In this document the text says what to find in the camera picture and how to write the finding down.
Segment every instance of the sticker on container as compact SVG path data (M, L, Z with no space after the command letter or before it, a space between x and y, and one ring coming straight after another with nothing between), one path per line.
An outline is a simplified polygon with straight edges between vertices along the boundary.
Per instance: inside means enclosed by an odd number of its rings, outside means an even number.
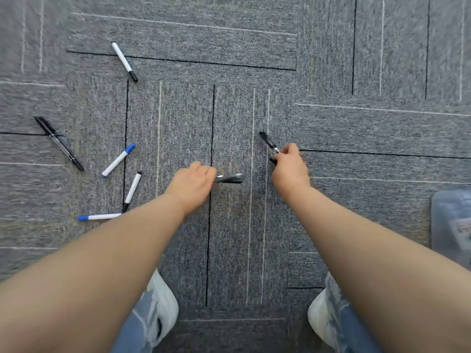
M471 218L455 219L450 224L460 248L471 251Z

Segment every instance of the white sneaker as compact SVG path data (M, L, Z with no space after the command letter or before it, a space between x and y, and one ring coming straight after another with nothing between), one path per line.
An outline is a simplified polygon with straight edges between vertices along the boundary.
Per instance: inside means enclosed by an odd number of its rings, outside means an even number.
M178 311L177 299L156 270L110 353L151 353L174 327Z
M314 332L332 348L335 345L335 331L329 324L331 315L327 310L326 289L312 301L308 309L308 321Z

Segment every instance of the gray carpet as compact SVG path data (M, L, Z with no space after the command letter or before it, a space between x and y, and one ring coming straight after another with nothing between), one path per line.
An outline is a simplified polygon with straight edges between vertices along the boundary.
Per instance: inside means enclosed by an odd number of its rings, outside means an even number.
M326 195L426 246L433 193L471 184L471 0L0 1L0 279L97 225L77 215L119 211L139 170L132 207L193 160L246 174L164 254L180 316L158 352L328 351L306 317L327 268L259 130L298 143Z

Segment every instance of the pen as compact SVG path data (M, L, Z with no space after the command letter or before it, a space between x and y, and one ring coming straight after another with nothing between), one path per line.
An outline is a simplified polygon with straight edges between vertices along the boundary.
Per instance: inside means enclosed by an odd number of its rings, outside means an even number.
M112 162L111 165L109 165L106 170L103 171L103 173L101 174L102 178L105 178L106 176L108 176L110 174L111 171L113 171L115 169L116 166L118 166L122 160L124 160L124 158L136 147L135 144L131 144L129 145L128 147L126 147L124 149L123 152L121 152L121 155L119 155L116 160L114 160Z
M113 214L94 214L94 215L80 215L77 217L77 220L80 222L85 222L87 220L100 220L100 219L112 219L120 216L122 213L113 213Z
M34 120L39 124L39 126L44 130L44 132L49 135L49 137L56 143L57 146L65 153L69 160L80 170L84 171L82 165L80 165L79 160L77 160L74 155L70 152L70 150L60 141L58 136L56 135L56 130L48 123L46 119L42 116L35 116Z
M124 57L124 54L122 54L121 49L119 49L118 44L116 42L112 42L111 46L113 46L113 49L115 50L115 52L118 55L119 59L121 59L121 63L124 65L124 67L128 71L128 73L131 76L132 80L135 83L137 83L138 82L138 77L134 74L134 71L132 70L131 66L129 65L127 59Z
M260 131L259 135L262 138L262 140L265 141L268 147L273 150L275 154L280 153L280 150L277 148L277 146L275 145L271 137L268 136L268 134L265 131ZM272 156L270 156L270 161L273 162L275 165L277 164L277 160L274 159Z
M138 188L139 181L142 177L142 172L138 171L136 175L134 176L134 180L132 182L131 188L129 189L128 195L126 196L126 199L124 200L124 204L122 206L122 211L121 212L126 212L126 210L129 207L129 203L131 203L132 196L134 196L134 192L136 191L136 188Z
M243 173L236 173L234 175L220 175L217 176L216 179L214 180L215 183L236 183L236 184L241 184L244 179L244 174Z

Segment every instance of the forearm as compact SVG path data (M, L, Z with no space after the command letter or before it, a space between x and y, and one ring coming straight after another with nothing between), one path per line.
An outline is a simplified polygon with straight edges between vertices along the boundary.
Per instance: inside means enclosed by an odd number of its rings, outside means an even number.
M387 351L471 349L471 273L313 188L288 204Z
M0 350L109 349L183 219L162 195L4 282ZM25 333L34 339L22 339ZM97 341L103 346L91 346Z

